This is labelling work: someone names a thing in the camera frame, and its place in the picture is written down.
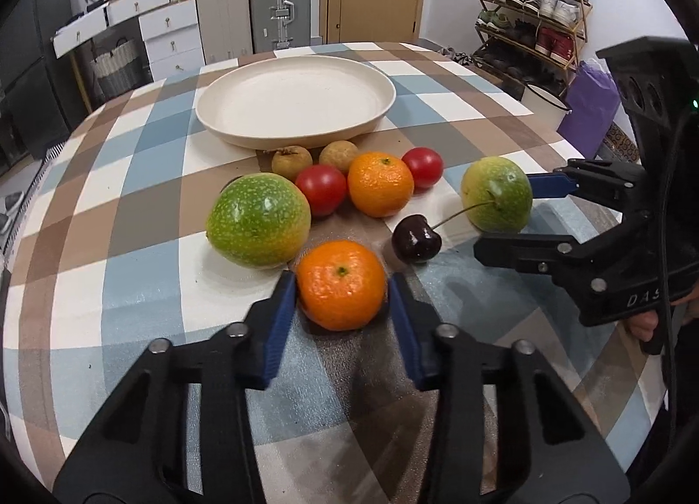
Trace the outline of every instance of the red tomato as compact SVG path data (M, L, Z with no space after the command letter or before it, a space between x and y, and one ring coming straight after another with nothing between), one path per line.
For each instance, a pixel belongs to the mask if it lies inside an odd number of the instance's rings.
M444 172L444 161L432 149L415 147L403 155L403 162L408 166L415 181L415 188L429 188L437 184Z
M347 196L345 176L330 165L313 165L296 177L296 186L303 193L314 216L329 216Z

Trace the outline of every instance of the white plate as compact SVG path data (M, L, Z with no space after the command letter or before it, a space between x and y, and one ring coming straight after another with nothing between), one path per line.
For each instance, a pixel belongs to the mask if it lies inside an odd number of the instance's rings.
M396 88L367 65L332 56L261 60L213 82L195 110L205 128L248 149L320 147L371 131Z

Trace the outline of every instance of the silver suitcase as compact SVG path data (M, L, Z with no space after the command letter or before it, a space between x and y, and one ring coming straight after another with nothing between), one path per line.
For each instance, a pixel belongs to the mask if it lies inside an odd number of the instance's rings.
M310 0L250 0L255 52L310 45Z
M206 64L253 53L248 0L197 0Z

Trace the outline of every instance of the cherry stem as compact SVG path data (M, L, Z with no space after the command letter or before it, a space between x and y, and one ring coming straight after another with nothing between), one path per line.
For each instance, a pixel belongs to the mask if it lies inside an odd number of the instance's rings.
M480 206L485 206L486 204L495 204L495 200L487 200L487 201L485 201L485 202L481 202L480 204L474 204L473 206L469 206L468 208L464 208L461 212L457 212L456 214L452 214L452 215L450 215L450 217L447 218L446 220L442 220L442 221L439 222L438 224L432 226L431 229L437 229L437 228L439 228L439 226L443 226L443 225L444 225L445 223L447 223L449 220L453 220L454 218L456 218L457 216L460 216L460 215L463 214L464 212L468 212L469 210L473 210L474 208L478 208L478 207L480 207Z

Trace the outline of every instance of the orange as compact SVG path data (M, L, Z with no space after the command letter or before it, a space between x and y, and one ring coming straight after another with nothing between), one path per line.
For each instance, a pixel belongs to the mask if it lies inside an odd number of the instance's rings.
M296 268L306 315L327 330L354 330L381 308L386 274L378 257L360 243L326 242L303 256Z
M365 153L352 161L347 175L349 196L372 218L397 214L412 197L415 183L408 166L388 153Z

